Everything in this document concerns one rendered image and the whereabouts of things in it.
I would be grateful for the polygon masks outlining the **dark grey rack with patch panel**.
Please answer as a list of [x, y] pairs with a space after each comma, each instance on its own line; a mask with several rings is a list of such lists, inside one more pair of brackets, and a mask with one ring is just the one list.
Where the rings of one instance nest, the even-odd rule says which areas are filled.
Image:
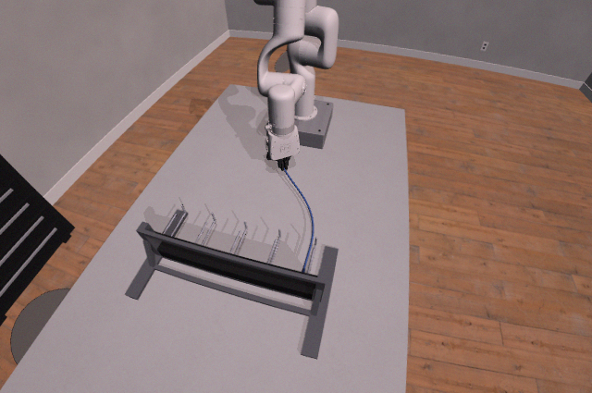
[[[203, 226], [203, 229], [195, 243], [186, 241], [184, 239], [175, 238], [181, 225], [183, 224], [184, 220], [188, 215], [188, 212], [185, 211], [183, 205], [181, 205], [181, 208], [183, 209], [183, 211], [176, 211], [176, 213], [172, 216], [171, 221], [169, 221], [168, 226], [166, 226], [165, 230], [163, 231], [163, 233], [154, 231], [152, 227], [149, 225], [149, 223], [146, 222], [141, 222], [141, 224], [137, 228], [137, 233], [143, 239], [143, 245], [147, 258], [144, 261], [141, 269], [137, 273], [136, 277], [134, 277], [133, 281], [131, 282], [125, 295], [135, 300], [138, 300], [142, 295], [142, 292], [145, 289], [154, 271], [157, 270], [208, 287], [210, 289], [216, 289], [227, 294], [244, 298], [246, 300], [256, 301], [282, 310], [307, 315], [309, 316], [309, 320], [302, 345], [301, 355], [317, 359], [323, 335], [324, 325], [326, 321], [327, 306], [329, 302], [330, 291], [332, 287], [339, 249], [325, 246], [322, 263], [318, 271], [318, 276], [312, 275], [309, 272], [311, 271], [310, 267], [312, 266], [311, 263], [313, 262], [313, 256], [315, 255], [314, 252], [316, 248], [317, 238], [315, 238], [314, 248], [312, 251], [307, 273], [273, 265], [272, 263], [281, 238], [281, 231], [279, 229], [278, 241], [275, 239], [267, 263], [256, 261], [250, 258], [237, 255], [241, 242], [247, 231], [247, 225], [245, 220], [245, 230], [235, 254], [232, 254], [232, 251], [239, 238], [239, 235], [241, 233], [240, 231], [237, 238], [235, 239], [230, 253], [222, 252], [220, 250], [203, 246], [216, 221], [213, 213], [211, 213], [211, 215], [214, 218], [214, 222], [210, 227], [209, 231], [207, 232], [202, 245], [197, 244], [197, 242], [201, 237], [202, 233], [204, 232], [207, 222]], [[269, 263], [273, 252], [274, 254], [271, 263]], [[237, 289], [225, 287], [204, 279], [200, 279], [195, 276], [190, 276], [181, 273], [179, 271], [159, 265], [162, 258], [166, 258], [168, 260], [180, 264], [185, 264], [187, 266], [191, 266], [215, 275], [234, 279], [263, 289], [270, 289], [283, 294], [313, 301], [313, 309], [311, 308], [311, 310], [308, 310], [287, 303], [273, 301]]]

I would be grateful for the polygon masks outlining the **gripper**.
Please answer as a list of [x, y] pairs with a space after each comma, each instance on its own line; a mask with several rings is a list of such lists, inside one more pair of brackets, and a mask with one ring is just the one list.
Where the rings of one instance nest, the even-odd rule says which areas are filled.
[[267, 160], [277, 161], [278, 168], [287, 170], [290, 158], [300, 151], [300, 140], [297, 127], [287, 135], [277, 135], [269, 129], [266, 134]]

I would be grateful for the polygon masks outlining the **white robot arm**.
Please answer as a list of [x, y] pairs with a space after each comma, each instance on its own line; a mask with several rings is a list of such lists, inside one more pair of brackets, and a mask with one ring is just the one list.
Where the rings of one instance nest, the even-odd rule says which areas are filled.
[[[258, 92], [268, 101], [269, 121], [265, 130], [287, 135], [294, 131], [295, 120], [307, 121], [317, 115], [314, 67], [329, 69], [334, 65], [339, 17], [334, 9], [317, 6], [316, 0], [253, 1], [261, 6], [274, 6], [273, 36], [257, 64]], [[292, 74], [268, 72], [270, 56], [286, 44]]]

